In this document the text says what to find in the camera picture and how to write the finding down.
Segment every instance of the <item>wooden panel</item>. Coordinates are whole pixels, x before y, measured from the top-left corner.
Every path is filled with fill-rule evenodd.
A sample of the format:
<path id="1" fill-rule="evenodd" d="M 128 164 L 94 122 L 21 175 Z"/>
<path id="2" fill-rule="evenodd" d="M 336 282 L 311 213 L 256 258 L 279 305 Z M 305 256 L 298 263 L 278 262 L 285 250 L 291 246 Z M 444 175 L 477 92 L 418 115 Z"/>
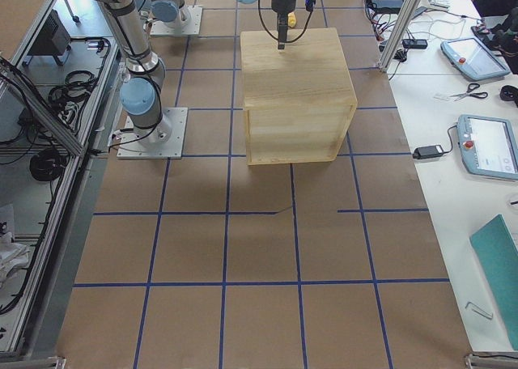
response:
<path id="1" fill-rule="evenodd" d="M 248 164 L 334 160 L 358 103 L 336 29 L 308 29 L 284 50 L 241 32 L 241 61 Z"/>
<path id="2" fill-rule="evenodd" d="M 45 0 L 2 0 L 0 51 L 11 59 Z"/>

